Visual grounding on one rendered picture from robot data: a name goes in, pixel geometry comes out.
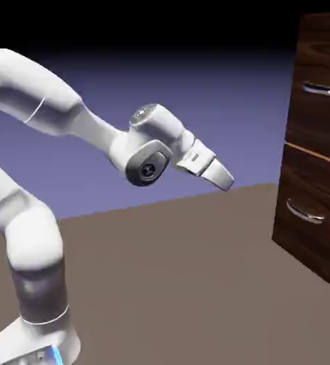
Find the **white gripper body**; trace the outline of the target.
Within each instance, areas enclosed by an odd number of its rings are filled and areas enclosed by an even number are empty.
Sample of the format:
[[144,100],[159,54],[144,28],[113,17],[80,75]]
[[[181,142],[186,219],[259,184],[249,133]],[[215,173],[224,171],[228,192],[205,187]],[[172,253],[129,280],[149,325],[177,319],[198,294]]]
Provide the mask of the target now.
[[217,158],[212,160],[201,177],[220,190],[229,190],[234,183],[232,174]]

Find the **dark wood drawer front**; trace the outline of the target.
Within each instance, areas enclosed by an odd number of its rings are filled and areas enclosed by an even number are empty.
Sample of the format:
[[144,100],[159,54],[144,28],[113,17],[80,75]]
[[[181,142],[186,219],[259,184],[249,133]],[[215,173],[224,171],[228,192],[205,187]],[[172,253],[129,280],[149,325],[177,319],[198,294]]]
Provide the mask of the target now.
[[[325,220],[320,225],[294,216],[287,199]],[[272,239],[330,283],[330,162],[285,145],[280,169]]]
[[330,158],[330,96],[306,92],[305,81],[330,86],[330,13],[301,18],[285,137]]

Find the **dark wood cabinet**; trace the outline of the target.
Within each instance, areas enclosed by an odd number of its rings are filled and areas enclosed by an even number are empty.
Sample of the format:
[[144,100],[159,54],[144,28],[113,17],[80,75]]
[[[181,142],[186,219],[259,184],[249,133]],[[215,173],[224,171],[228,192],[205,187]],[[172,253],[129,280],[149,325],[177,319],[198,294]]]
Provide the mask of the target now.
[[330,13],[299,23],[272,238],[330,283]]

